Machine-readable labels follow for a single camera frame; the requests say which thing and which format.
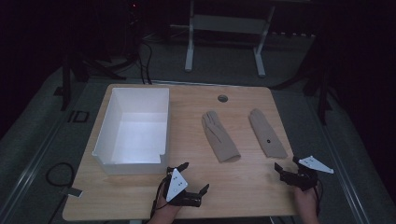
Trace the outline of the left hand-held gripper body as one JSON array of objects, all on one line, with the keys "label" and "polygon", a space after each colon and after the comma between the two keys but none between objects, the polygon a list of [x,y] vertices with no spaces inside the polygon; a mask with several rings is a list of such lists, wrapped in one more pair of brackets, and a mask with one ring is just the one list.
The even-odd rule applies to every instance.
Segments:
[{"label": "left hand-held gripper body", "polygon": [[177,168],[167,168],[163,197],[168,204],[174,206],[200,207],[202,195],[199,193],[187,192],[187,180]]}]

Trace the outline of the white box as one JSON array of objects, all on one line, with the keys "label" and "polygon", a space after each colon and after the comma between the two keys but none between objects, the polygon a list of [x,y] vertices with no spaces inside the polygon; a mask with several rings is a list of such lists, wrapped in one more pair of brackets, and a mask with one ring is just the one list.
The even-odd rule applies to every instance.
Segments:
[{"label": "white box", "polygon": [[108,175],[162,174],[168,166],[170,91],[113,88],[92,156]]}]

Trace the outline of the beige glove with dark dot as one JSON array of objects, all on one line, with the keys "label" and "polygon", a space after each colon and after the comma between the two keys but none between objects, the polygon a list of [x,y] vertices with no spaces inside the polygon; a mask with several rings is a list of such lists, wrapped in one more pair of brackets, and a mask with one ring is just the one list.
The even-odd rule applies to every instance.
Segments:
[{"label": "beige glove with dark dot", "polygon": [[269,158],[287,158],[285,148],[260,109],[253,109],[248,118],[264,154]]}]

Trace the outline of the person's right hand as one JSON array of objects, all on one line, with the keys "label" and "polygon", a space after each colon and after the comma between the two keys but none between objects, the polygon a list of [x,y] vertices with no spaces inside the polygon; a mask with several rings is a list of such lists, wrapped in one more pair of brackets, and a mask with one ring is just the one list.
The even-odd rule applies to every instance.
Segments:
[{"label": "person's right hand", "polygon": [[316,215],[317,214],[317,194],[315,189],[301,190],[294,189],[294,201],[298,213],[302,215]]}]

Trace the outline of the black tripod stand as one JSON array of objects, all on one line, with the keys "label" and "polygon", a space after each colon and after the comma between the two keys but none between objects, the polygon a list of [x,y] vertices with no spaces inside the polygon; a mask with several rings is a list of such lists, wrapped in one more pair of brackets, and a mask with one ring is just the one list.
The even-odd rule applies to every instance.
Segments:
[{"label": "black tripod stand", "polygon": [[111,79],[125,80],[125,77],[121,77],[112,72],[109,68],[99,64],[94,59],[89,58],[82,52],[72,52],[64,55],[63,66],[62,66],[62,86],[55,90],[56,96],[61,96],[63,104],[61,107],[62,111],[65,111],[71,101],[71,74],[74,74],[77,81],[87,82],[90,78],[87,70],[87,66],[91,66],[96,71],[102,73],[105,77]]}]

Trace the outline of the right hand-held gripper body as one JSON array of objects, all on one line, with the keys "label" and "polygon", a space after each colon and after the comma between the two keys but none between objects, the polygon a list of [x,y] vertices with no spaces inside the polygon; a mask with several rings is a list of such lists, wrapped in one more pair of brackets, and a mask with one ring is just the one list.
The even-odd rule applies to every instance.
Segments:
[{"label": "right hand-held gripper body", "polygon": [[296,174],[283,169],[283,172],[279,174],[279,179],[287,185],[300,188],[301,190],[308,190],[318,184],[318,171],[328,174],[334,173],[332,168],[313,156],[300,159],[299,163],[301,165],[298,166],[298,172]]}]

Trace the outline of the person's left hand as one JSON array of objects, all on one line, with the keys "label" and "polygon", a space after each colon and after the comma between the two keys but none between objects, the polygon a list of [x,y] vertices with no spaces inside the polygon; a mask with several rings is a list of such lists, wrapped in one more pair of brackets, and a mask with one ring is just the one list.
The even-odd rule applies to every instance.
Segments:
[{"label": "person's left hand", "polygon": [[160,195],[158,197],[154,216],[162,219],[175,219],[180,209],[181,206],[168,204],[165,198]]}]

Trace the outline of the dark metal stand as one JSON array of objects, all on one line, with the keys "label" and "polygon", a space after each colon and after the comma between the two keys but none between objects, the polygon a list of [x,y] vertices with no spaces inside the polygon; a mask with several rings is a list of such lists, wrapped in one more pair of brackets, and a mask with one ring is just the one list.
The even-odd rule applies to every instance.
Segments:
[{"label": "dark metal stand", "polygon": [[313,62],[304,60],[294,77],[271,87],[271,90],[283,90],[300,80],[307,78],[303,87],[304,96],[313,96],[318,92],[318,118],[322,125],[326,125],[326,111],[331,109],[327,101],[329,80],[332,65],[327,61]]}]

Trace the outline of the white metal stand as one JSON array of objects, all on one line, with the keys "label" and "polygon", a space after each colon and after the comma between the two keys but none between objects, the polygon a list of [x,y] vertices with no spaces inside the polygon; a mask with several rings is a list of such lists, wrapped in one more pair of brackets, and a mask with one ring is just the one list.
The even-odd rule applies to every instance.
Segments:
[{"label": "white metal stand", "polygon": [[193,68],[194,32],[196,30],[223,32],[223,33],[237,33],[237,34],[258,35],[261,38],[260,42],[252,50],[258,72],[258,77],[265,77],[266,72],[262,59],[262,50],[265,39],[269,34],[269,28],[276,7],[269,6],[265,19],[251,19],[251,18],[196,14],[195,13],[196,1],[197,0],[189,0],[190,2],[189,25],[187,26],[189,36],[188,36],[188,46],[187,46],[184,70],[186,72],[191,72]]}]

